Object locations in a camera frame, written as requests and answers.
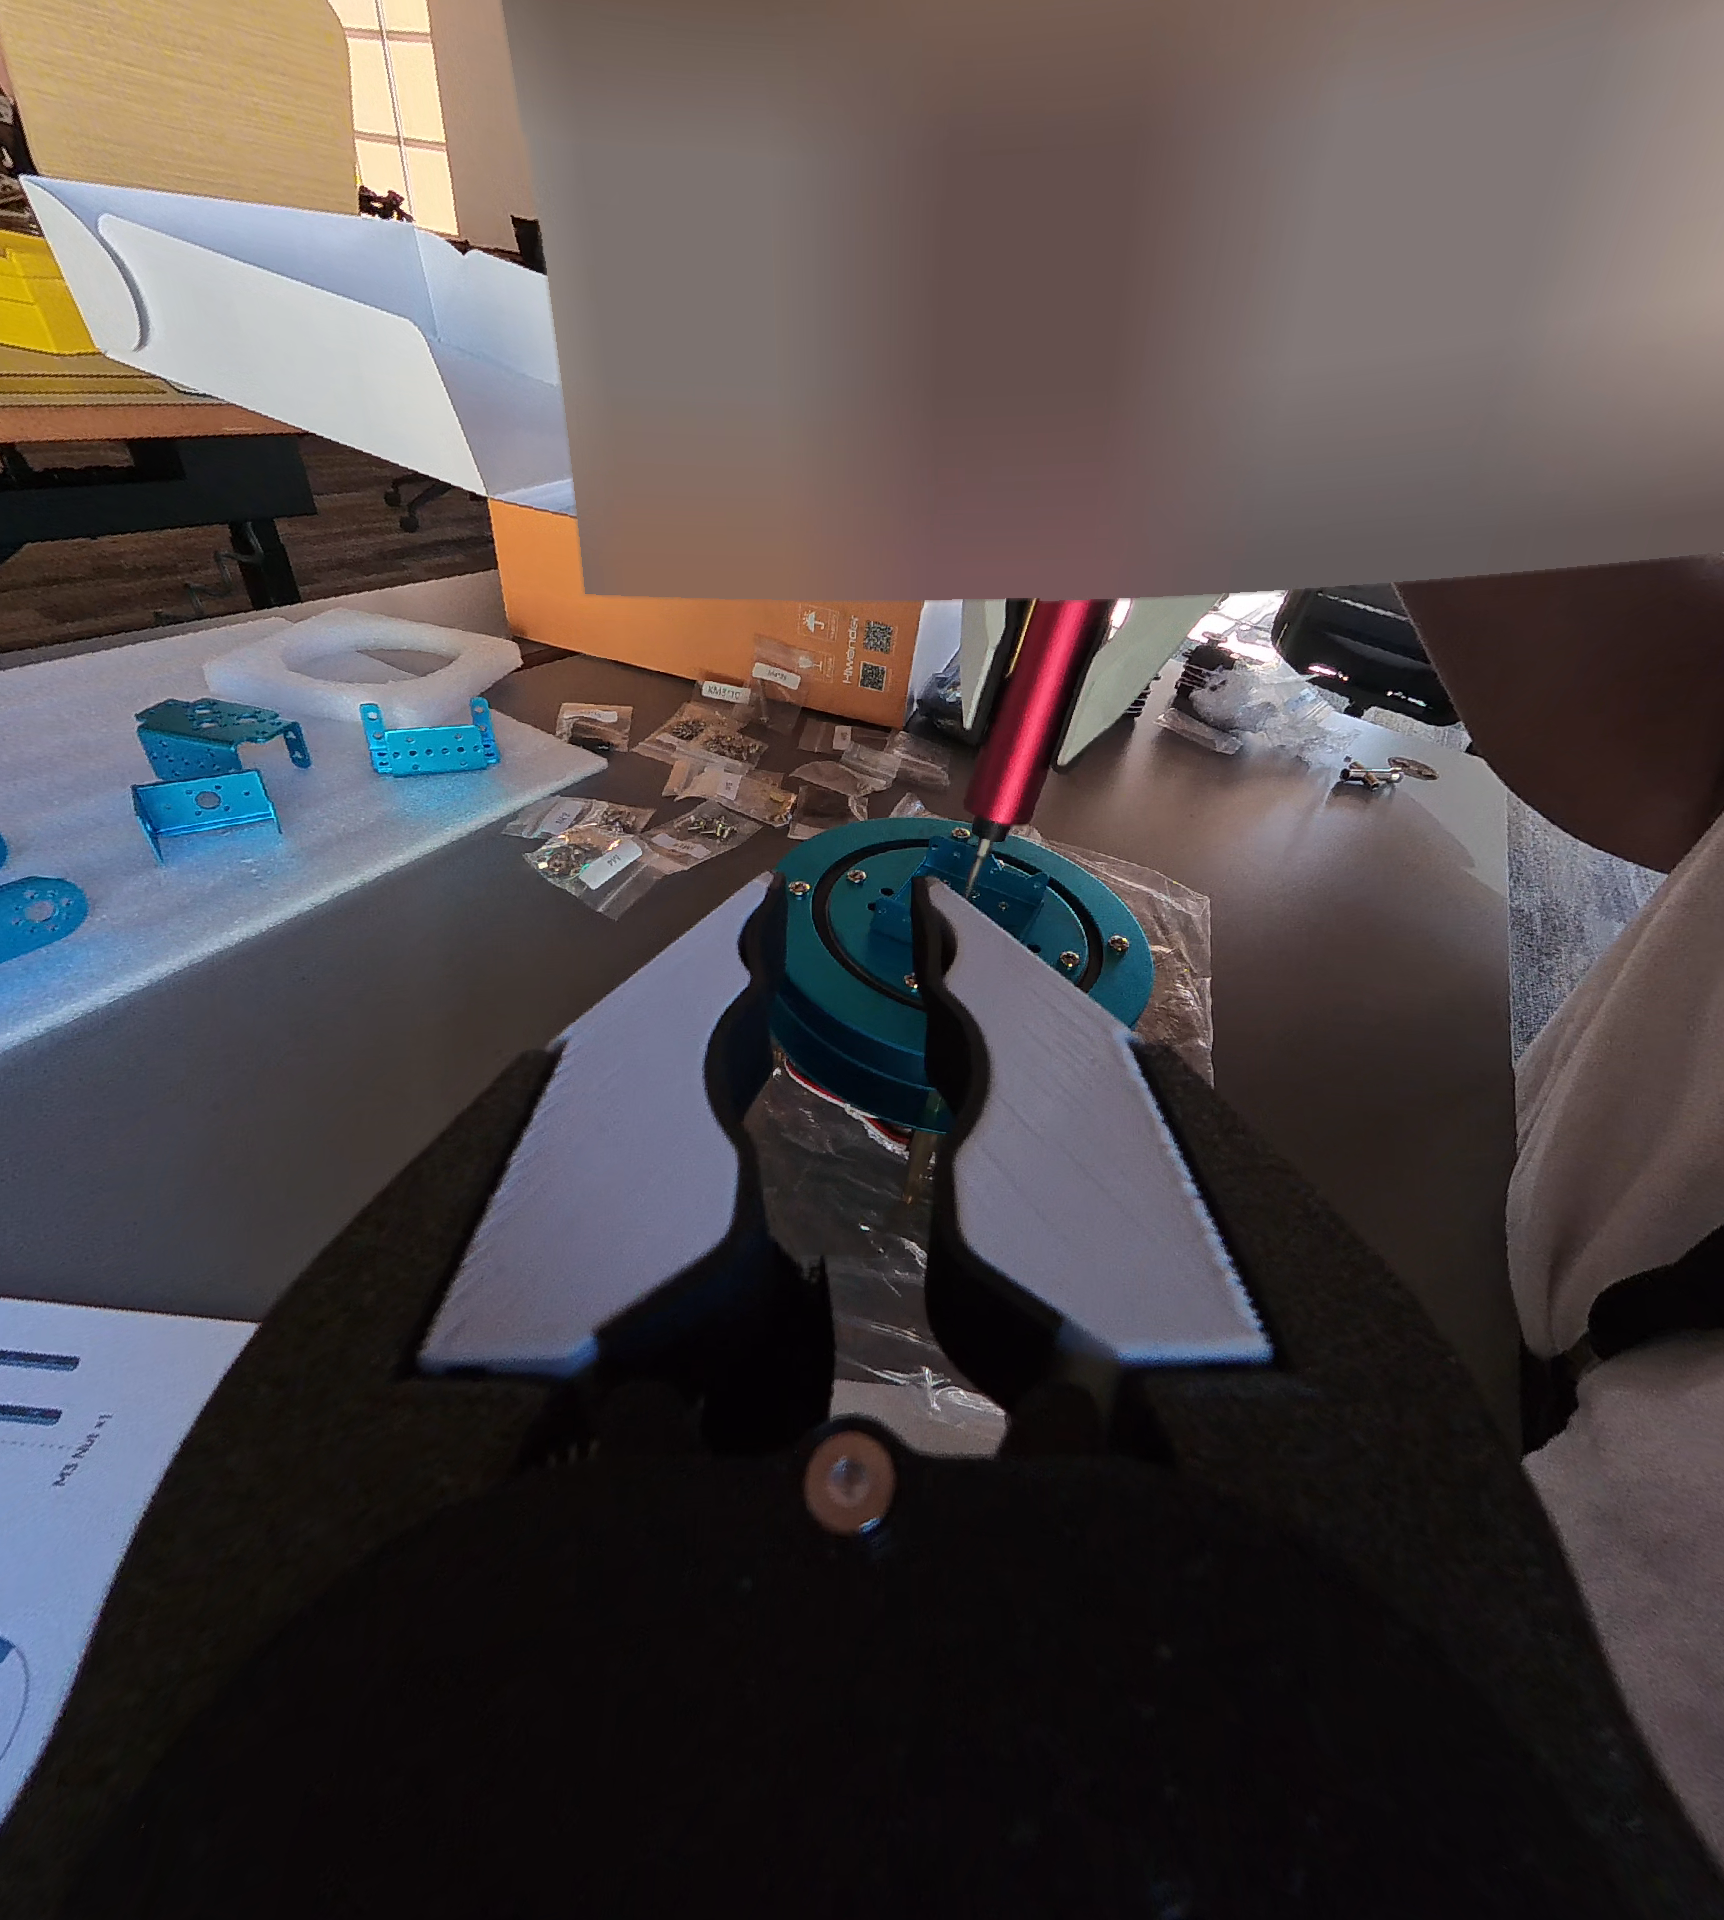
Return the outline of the small blue U bracket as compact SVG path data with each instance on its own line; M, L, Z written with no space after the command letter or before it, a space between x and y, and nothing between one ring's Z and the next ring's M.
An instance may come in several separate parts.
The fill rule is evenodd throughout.
M923 876L964 896L975 911L1023 944L1029 941L1032 927L1049 895L1049 882L1038 872L1019 870L994 852L978 861L975 843L968 837L955 837L954 830L946 830L943 833L926 838L921 860L905 870L886 896L870 904L874 940L911 946L914 887Z

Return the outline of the large clear plastic bag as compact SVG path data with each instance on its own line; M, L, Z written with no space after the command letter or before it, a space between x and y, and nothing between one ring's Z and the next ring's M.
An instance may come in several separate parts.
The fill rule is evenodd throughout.
M1152 999L1137 1037L1175 1046L1212 1078L1212 904L1130 861L1073 848L1137 915L1152 944ZM776 1055L749 1111L779 1247L823 1267L835 1330L833 1414L891 1428L921 1453L991 1456L1000 1408L975 1395L926 1322L928 1178L900 1134L814 1091Z

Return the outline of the white instruction booklet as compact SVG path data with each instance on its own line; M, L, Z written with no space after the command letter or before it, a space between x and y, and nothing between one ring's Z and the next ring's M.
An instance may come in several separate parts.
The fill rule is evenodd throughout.
M252 1333L0 1299L0 1825L146 1504Z

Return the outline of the black office chair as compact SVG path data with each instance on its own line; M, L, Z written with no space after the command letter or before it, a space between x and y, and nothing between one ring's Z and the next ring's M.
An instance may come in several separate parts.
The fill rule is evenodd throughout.
M1275 653L1349 717L1399 712L1433 730L1459 723L1446 686L1391 584L1294 589L1270 632Z

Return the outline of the pile of labelled screw bags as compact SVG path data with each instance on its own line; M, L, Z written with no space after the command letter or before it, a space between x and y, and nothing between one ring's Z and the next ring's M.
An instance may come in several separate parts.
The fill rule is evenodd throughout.
M652 723L614 700L564 701L555 736L605 766L651 762L662 772L656 805L555 797L517 810L502 827L544 882L617 919L662 880L729 852L780 837L804 842L870 816L899 787L891 816L921 811L919 788L940 788L949 762L911 731L815 717L814 657L779 636L754 641L743 676L704 676Z

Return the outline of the grey desk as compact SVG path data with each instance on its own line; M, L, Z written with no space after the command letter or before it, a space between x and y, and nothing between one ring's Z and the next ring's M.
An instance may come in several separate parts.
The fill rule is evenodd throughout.
M705 1453L799 1447L830 1404L833 1318L773 1238L749 1133L783 986L783 884L764 876L738 944L750 985L705 1050L738 1164L731 1231L611 1320L599 1359L569 1379L425 1375L422 1339L560 1044L487 1078L490 1020L462 1011L466 986L514 981L514 962L466 960L490 944L472 910L462 932L420 929L466 904L459 860L436 861L436 880L417 860L0 1061L0 1299L245 1320L322 1280L330 1359L351 1373L366 1334L396 1398L521 1390L576 1434L639 1398ZM1259 1479L1250 1502L1328 1512L1363 1484L1394 1507L1409 1487L1491 1478L1518 1491L1513 1419L1491 1419L1486 1364L1468 1373L1411 1290L1195 1073L1130 1044L1274 1362L1123 1370L1035 1347L1043 1370L964 1370L939 1339L946 1359L1010 1428L1049 1400L1110 1453L1232 1456L1222 1478ZM928 1254L936 1171L930 1193Z

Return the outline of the wood-edged office desk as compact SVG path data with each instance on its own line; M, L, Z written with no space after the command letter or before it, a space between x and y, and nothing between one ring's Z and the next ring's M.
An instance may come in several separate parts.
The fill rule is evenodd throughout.
M0 347L0 564L31 543L215 524L250 606L293 606L277 522L312 513L296 428L107 359Z

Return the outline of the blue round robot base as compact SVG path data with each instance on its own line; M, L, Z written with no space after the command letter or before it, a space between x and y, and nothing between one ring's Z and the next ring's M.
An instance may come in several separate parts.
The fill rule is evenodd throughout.
M888 895L950 822L876 822L825 831L790 852L786 882L786 977L776 995L773 1031L780 1050L819 1088L844 1103L926 1136L921 1163L939 1169L955 1096L936 1091L928 1073L928 1020L921 991L915 929L911 946L870 936L870 904ZM1192 1169L1165 1136L1129 1046L1130 1020L1154 989L1154 962L1125 901L1060 854L1005 838L1004 861L1045 876L1049 895L1019 941L949 887L919 880L943 911L943 932L961 940L966 975L955 995L986 1029L989 1109L975 1130L986 1159L1029 1134L1025 1171L1042 1178L1052 1155L1097 1166L1117 1203L1178 1214L1194 1190Z

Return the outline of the orange cardboard box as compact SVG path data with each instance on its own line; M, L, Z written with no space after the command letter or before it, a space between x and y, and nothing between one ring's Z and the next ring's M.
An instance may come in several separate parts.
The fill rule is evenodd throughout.
M24 183L96 347L490 498L514 636L896 727L961 604L591 596L547 278L375 218Z

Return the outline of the red electric screwdriver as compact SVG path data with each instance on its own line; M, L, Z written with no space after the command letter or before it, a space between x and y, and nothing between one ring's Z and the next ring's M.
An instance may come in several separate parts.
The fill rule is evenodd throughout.
M1080 685L1110 636L1114 608L1110 599L1010 602L995 657L1000 680L966 797L974 857L961 892L968 901L994 847L1035 811Z

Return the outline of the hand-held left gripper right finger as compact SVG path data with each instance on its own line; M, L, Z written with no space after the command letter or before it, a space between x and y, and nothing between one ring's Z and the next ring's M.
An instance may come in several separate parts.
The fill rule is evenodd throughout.
M1130 1031L939 880L914 892L936 1088L928 1308L964 1370L1270 1364Z

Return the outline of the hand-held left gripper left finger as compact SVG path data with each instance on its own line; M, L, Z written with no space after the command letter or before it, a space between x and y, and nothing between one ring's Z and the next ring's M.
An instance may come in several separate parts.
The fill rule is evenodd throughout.
M740 887L564 1031L420 1373L569 1379L611 1320L731 1231L738 1164L705 1050L750 985L738 944L765 895Z

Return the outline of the clear plastic wrapper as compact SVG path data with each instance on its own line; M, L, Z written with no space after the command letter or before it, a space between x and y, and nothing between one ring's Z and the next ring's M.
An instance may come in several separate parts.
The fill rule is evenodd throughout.
M1219 756L1270 748L1307 765L1338 762L1343 738L1338 712L1278 657L1239 657L1242 668L1213 691L1175 706L1175 690L1158 715L1158 727Z

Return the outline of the blue wide U bracket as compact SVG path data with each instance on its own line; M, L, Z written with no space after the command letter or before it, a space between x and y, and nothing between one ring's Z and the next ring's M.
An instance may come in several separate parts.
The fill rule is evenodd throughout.
M155 782L205 782L243 772L241 748L282 738L298 770L311 751L298 721L262 706L226 700L165 700L134 717L134 733Z

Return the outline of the person's right forearm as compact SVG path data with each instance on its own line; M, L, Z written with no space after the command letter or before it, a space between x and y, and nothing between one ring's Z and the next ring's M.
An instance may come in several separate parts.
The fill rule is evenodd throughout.
M1399 596L1474 751L1553 827L1672 872L1724 811L1724 559Z

